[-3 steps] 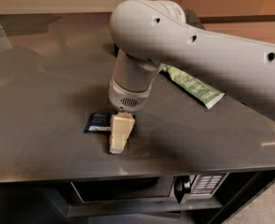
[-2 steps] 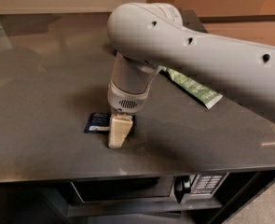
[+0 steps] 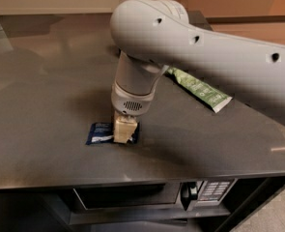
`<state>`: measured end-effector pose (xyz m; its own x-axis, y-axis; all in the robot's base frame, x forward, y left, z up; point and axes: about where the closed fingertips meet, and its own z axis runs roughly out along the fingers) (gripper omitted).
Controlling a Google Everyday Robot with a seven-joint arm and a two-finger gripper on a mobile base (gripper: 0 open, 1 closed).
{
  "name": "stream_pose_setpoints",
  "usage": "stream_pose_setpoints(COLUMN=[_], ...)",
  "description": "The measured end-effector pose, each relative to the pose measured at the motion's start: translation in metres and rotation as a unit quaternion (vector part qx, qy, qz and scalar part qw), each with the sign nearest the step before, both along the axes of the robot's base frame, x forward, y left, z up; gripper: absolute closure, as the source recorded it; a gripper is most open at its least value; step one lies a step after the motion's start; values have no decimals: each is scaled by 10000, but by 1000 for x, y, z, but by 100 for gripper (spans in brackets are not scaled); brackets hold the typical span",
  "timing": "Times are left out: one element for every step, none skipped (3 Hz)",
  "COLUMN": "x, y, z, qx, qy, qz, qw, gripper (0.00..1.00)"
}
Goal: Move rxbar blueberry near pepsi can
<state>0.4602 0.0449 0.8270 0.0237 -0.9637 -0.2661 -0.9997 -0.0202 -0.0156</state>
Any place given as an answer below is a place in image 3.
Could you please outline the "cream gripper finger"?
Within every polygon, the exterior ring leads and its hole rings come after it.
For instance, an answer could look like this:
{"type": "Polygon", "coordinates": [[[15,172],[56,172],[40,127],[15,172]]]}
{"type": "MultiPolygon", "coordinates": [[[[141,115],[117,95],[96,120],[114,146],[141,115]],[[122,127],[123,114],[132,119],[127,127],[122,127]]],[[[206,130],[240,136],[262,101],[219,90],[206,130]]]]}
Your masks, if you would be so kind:
{"type": "Polygon", "coordinates": [[[113,120],[114,126],[123,126],[127,121],[127,116],[118,111],[114,111],[113,120]]]}
{"type": "Polygon", "coordinates": [[[114,141],[127,143],[137,128],[137,121],[133,117],[127,117],[123,126],[114,126],[114,141]]]}

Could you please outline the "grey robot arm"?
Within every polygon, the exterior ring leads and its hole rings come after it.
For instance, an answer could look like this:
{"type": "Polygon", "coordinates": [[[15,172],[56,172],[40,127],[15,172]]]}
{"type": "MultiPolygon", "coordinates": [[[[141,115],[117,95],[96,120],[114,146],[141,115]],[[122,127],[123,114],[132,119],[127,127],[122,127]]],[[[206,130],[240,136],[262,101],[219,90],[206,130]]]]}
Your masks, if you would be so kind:
{"type": "Polygon", "coordinates": [[[110,32],[121,51],[111,94],[119,114],[145,114],[158,79],[177,67],[285,126],[285,45],[193,26],[173,0],[123,2],[111,16],[110,32]]]}

